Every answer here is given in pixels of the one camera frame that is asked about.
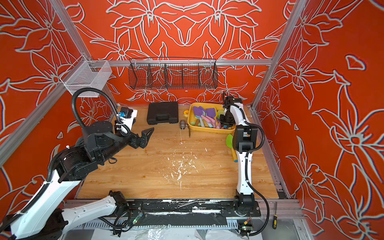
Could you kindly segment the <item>green shovel yellow handle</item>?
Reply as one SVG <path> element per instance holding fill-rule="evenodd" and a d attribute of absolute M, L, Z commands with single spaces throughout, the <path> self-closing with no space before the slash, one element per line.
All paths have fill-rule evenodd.
<path fill-rule="evenodd" d="M 226 138 L 226 145 L 231 150 L 231 154 L 232 154 L 234 162 L 237 163 L 238 162 L 238 157 L 237 157 L 236 151 L 235 151 L 235 149 L 233 147 L 233 135 L 229 134 L 227 136 L 227 138 Z"/>

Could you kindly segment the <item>purple shovel pink handle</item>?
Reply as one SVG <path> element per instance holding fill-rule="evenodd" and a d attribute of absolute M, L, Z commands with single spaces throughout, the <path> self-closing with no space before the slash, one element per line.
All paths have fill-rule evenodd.
<path fill-rule="evenodd" d="M 212 127 L 209 120 L 205 117 L 205 110 L 202 107 L 193 107 L 193 112 L 194 112 L 195 118 L 197 118 L 200 121 L 201 127 L 203 128 Z"/>
<path fill-rule="evenodd" d="M 206 115 L 212 119 L 212 123 L 215 123 L 215 128 L 221 127 L 220 122 L 217 119 L 217 110 L 215 108 L 206 109 Z"/>

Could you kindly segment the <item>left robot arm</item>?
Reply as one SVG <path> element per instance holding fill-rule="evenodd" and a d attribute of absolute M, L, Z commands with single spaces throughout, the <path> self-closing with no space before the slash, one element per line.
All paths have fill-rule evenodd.
<path fill-rule="evenodd" d="M 137 111 L 112 106 L 116 121 L 97 121 L 87 126 L 78 113 L 77 99 L 86 92 L 103 95 L 103 91 L 87 87 L 75 91 L 71 107 L 82 129 L 77 143 L 57 153 L 48 165 L 45 181 L 28 203 L 3 219 L 2 232 L 10 232 L 13 240 L 57 240 L 63 234 L 94 219 L 107 222 L 109 216 L 123 216 L 130 206 L 120 191 L 110 191 L 101 200 L 78 208 L 60 209 L 64 198 L 91 172 L 105 162 L 115 162 L 116 154 L 127 146 L 145 148 L 154 128 L 135 134 L 131 128 Z"/>

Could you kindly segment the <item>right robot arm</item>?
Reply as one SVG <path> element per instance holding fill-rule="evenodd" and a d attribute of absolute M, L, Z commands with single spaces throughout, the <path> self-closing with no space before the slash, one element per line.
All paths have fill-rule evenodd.
<path fill-rule="evenodd" d="M 263 128 L 257 124 L 252 124 L 246 116 L 243 101 L 240 98 L 223 94 L 223 108 L 225 114 L 220 117 L 222 126 L 234 127 L 233 149 L 238 157 L 238 184 L 234 199 L 234 212 L 249 216 L 237 230 L 241 237 L 250 238 L 260 235 L 266 228 L 270 219 L 270 207 L 267 199 L 252 184 L 252 168 L 254 152 L 260 150 L 266 136 Z M 252 220 L 253 211 L 257 209 L 255 196 L 259 196 L 266 204 L 267 214 L 263 225 L 258 230 L 248 230 Z"/>

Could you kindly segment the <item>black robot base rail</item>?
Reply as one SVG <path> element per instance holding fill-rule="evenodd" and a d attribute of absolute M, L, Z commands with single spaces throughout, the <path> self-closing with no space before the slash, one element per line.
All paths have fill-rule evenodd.
<path fill-rule="evenodd" d="M 260 217 L 257 202 L 254 205 L 236 203 L 233 199 L 130 199 L 114 210 L 108 217 L 116 217 L 125 210 L 131 215 L 138 213 L 173 215 L 173 214 L 219 214 L 223 217 Z"/>

